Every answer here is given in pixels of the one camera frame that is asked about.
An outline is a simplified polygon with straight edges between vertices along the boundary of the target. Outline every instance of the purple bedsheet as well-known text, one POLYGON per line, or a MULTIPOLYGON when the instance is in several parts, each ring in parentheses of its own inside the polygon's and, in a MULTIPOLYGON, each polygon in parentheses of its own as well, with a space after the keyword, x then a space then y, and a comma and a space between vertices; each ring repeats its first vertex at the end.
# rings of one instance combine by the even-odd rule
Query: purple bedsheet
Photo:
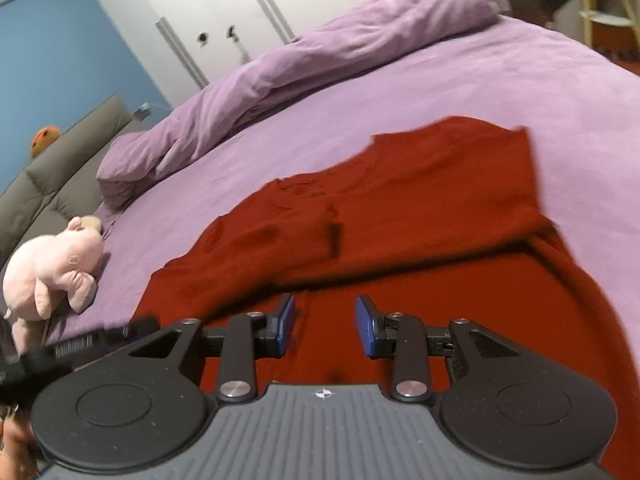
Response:
POLYGON ((543 209, 616 307, 640 363, 640 80, 510 18, 309 95, 157 184, 111 225, 95 303, 54 336, 130 319, 149 275, 268 181, 450 115, 530 128, 543 209))

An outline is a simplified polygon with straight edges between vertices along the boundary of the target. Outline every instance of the plush toy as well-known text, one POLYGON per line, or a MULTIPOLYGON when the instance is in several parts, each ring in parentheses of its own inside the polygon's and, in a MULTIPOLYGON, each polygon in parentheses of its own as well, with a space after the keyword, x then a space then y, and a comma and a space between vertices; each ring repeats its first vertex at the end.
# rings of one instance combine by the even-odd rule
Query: plush toy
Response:
POLYGON ((31 158, 36 158, 40 155, 61 134, 62 132, 57 126, 45 126, 41 129, 31 142, 31 158))
POLYGON ((17 318, 12 337, 18 354, 37 346, 34 334, 42 331, 42 320, 49 319, 65 295, 78 314, 94 300, 97 285, 90 272, 104 250, 101 227, 94 216, 74 217, 61 233, 32 238, 12 254, 2 292, 5 318, 17 318))

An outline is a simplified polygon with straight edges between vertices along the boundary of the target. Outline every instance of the silver bolt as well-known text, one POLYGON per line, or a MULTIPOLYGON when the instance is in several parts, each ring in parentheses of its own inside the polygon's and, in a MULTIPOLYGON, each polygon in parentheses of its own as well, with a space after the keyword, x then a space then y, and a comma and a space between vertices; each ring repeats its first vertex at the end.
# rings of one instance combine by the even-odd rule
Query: silver bolt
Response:
POLYGON ((403 397, 420 397, 427 392, 427 385, 420 381, 402 381, 396 384, 396 392, 403 397))
POLYGON ((245 381, 227 381, 220 386, 220 393, 225 397, 242 397, 251 391, 251 386, 245 381))

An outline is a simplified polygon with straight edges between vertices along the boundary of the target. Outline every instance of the red garment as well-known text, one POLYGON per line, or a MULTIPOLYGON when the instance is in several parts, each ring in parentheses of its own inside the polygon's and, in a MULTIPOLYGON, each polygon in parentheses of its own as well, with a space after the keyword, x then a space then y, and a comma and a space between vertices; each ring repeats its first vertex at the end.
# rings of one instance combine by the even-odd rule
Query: red garment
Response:
MULTIPOLYGON (((155 272, 136 316, 224 323, 295 292, 300 316, 282 360, 258 379, 387 384, 390 362, 364 358, 354 300, 431 325, 468 317, 598 381, 614 397, 604 465, 640 478, 635 368, 616 316, 538 208, 524 129, 450 118, 376 136, 352 159, 275 180, 218 218, 155 272)), ((446 388, 444 365, 432 363, 446 388)), ((203 386, 214 384, 207 365, 203 386)))

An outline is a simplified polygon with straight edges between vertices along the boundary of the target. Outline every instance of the plush toy leg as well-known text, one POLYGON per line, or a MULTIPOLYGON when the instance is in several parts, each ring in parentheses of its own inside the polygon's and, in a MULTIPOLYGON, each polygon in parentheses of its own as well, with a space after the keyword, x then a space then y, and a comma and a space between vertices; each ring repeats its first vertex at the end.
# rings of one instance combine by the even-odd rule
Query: plush toy leg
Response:
POLYGON ((97 291, 94 277, 88 272, 72 270, 60 276, 56 283, 66 290, 69 297, 69 306, 80 314, 94 300, 97 291))
POLYGON ((53 299, 49 292, 49 287, 43 281, 36 278, 36 287, 34 290, 34 298, 36 300, 36 310, 42 319, 49 319, 53 312, 53 299))
POLYGON ((39 347, 43 331, 44 323, 40 321, 18 319, 11 327, 11 335, 18 355, 39 347))

